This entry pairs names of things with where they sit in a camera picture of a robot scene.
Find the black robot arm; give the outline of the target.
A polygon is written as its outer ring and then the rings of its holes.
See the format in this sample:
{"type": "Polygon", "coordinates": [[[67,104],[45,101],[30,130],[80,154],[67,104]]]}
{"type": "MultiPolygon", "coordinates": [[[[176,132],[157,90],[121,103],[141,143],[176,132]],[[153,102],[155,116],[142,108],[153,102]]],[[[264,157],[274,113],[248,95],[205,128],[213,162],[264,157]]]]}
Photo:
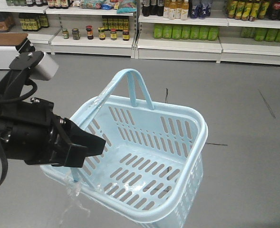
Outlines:
{"type": "Polygon", "coordinates": [[[53,107],[53,102],[39,98],[0,104],[0,141],[8,159],[81,168],[85,158],[103,153],[103,138],[54,114],[53,107]]]}

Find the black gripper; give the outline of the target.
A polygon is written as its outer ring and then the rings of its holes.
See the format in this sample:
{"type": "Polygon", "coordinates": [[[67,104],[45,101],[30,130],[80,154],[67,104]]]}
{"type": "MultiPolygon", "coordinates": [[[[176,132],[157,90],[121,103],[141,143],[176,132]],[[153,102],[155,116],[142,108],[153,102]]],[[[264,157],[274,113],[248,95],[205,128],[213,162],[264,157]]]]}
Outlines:
{"type": "Polygon", "coordinates": [[[0,155],[27,165],[82,168],[85,158],[101,155],[106,140],[53,113],[53,102],[0,103],[0,155]]]}

